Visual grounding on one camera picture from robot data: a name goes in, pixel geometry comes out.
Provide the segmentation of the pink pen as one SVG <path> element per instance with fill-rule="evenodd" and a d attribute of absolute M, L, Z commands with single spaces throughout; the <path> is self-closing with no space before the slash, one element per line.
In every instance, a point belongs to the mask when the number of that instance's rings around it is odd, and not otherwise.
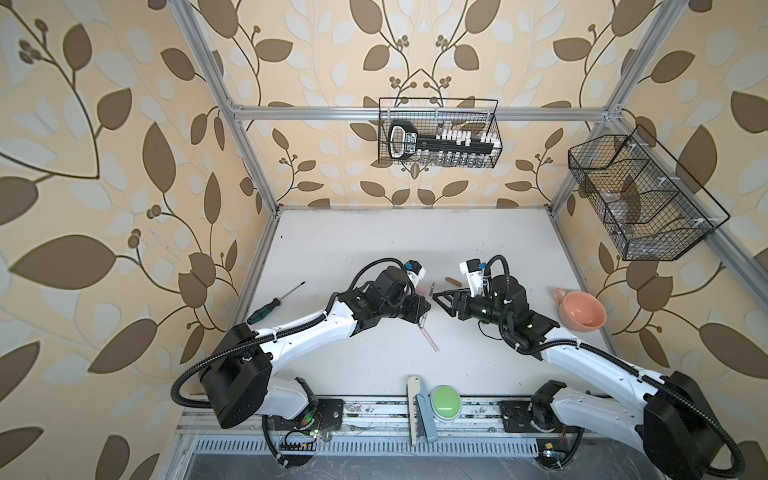
<path fill-rule="evenodd" d="M 438 345 L 436 344 L 436 342 L 434 341 L 434 339 L 432 338 L 432 336 L 427 331 L 427 329 L 423 325 L 419 325 L 419 330 L 420 330 L 421 334 L 423 335 L 423 337 L 426 339 L 427 343 L 430 345 L 431 349 L 435 353 L 439 353 L 440 349 L 439 349 Z"/>

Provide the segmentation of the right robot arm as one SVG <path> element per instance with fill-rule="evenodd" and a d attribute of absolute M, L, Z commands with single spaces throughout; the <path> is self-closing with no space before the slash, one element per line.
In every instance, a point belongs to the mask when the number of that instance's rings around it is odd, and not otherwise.
<path fill-rule="evenodd" d="M 559 366 L 601 392 L 545 383 L 530 399 L 537 429 L 562 424 L 596 432 L 644 453 L 670 479 L 737 479 L 745 473 L 745 455 L 694 379 L 636 366 L 532 310 L 502 255 L 470 259 L 459 268 L 467 287 L 432 296 L 449 316 L 492 324 L 515 352 Z"/>

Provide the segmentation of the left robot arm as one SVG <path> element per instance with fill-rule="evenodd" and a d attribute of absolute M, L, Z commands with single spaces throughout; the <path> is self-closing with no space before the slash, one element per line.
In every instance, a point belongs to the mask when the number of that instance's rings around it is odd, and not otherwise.
<path fill-rule="evenodd" d="M 171 400 L 182 407 L 213 411 L 224 429 L 254 415 L 306 424 L 317 411 L 316 396 L 304 379 L 278 377 L 280 370 L 322 346 L 369 330 L 384 318 L 420 324 L 431 308 L 416 291 L 426 273 L 419 262 L 395 258 L 380 262 L 386 268 L 376 279 L 332 293 L 327 306 L 317 312 L 275 327 L 235 325 L 211 356 L 174 381 Z"/>

